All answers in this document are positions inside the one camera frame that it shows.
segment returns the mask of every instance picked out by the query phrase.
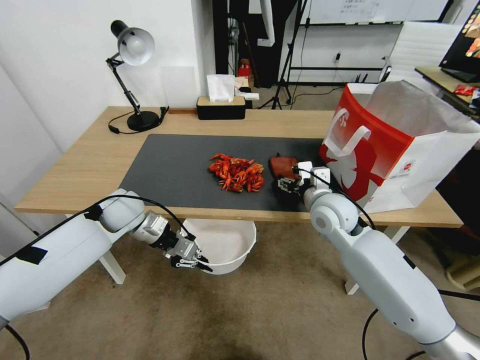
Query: floor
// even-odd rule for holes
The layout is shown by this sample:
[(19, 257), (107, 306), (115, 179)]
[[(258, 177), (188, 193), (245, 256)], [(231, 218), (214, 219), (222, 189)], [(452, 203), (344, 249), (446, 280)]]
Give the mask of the floor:
[[(299, 86), (296, 93), (330, 89)], [(262, 101), (271, 91), (262, 91)], [(340, 94), (299, 96), (294, 109), (331, 110)], [(339, 253), (309, 224), (256, 225), (257, 244), (245, 263), (222, 276), (171, 268), (160, 251), (124, 237), (112, 248), (127, 274), (123, 285), (97, 262), (48, 310), (11, 324), (35, 360), (360, 360), (362, 328), (374, 306), (361, 291), (345, 294)], [(411, 229), (399, 246), (437, 287), (456, 290), (430, 237), (426, 229)], [(461, 326), (480, 334), (477, 303), (444, 300)], [(380, 314), (366, 344), (369, 360), (403, 360), (420, 349)], [(0, 358), (24, 358), (6, 331), (0, 331)]]

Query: black mat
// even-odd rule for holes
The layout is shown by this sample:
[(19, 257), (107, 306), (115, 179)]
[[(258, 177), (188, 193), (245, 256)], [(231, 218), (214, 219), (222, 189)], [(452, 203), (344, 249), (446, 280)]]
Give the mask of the black mat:
[[(304, 212), (303, 204), (274, 190), (269, 158), (280, 153), (315, 163), (321, 143), (311, 138), (151, 134), (120, 187), (171, 207)], [(219, 179), (208, 171), (209, 159), (217, 153), (262, 164), (265, 185), (260, 192), (221, 191)]]

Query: red crayfish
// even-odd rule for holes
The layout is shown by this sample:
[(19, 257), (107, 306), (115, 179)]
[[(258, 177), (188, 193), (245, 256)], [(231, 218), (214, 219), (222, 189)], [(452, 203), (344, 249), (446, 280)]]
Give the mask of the red crayfish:
[(222, 190), (241, 193), (245, 187), (249, 193), (257, 193), (264, 185), (264, 167), (254, 160), (231, 157), (223, 153), (210, 158), (214, 159), (217, 160), (208, 167), (208, 171), (221, 179), (218, 184)]

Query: plastic bucket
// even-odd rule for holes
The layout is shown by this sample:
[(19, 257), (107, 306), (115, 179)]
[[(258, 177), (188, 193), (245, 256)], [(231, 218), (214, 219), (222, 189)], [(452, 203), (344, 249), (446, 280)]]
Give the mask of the plastic bucket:
[(186, 219), (183, 224), (196, 236), (196, 243), (213, 272), (223, 275), (231, 273), (242, 265), (257, 242), (257, 228), (253, 221)]

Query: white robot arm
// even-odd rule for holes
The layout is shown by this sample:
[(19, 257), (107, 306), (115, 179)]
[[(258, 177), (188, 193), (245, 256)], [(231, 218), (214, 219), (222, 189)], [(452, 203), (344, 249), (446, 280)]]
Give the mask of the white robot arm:
[[(330, 182), (328, 168), (299, 167)], [(480, 339), (456, 324), (420, 269), (384, 233), (358, 225), (358, 210), (346, 197), (313, 175), (307, 178), (312, 186), (303, 200), (312, 226), (337, 248), (343, 266), (386, 319), (432, 359), (480, 359)]]
[[(434, 360), (480, 360), (479, 338), (456, 324), (430, 280), (385, 234), (360, 226), (355, 205), (316, 178), (329, 183), (330, 171), (311, 164), (301, 169), (308, 176), (299, 183), (279, 180), (280, 188), (299, 190), (312, 226), (338, 249), (347, 271), (392, 325), (414, 337)], [(208, 262), (192, 234), (183, 237), (163, 216), (144, 214), (136, 196), (119, 189), (2, 261), (0, 330), (52, 299), (128, 232), (162, 249), (174, 267)]]
[(121, 236), (131, 235), (160, 248), (177, 268), (193, 268), (202, 252), (195, 237), (174, 233), (163, 216), (144, 214), (138, 195), (119, 189), (85, 214), (68, 219), (0, 265), (0, 330), (17, 316), (51, 300), (103, 256)]

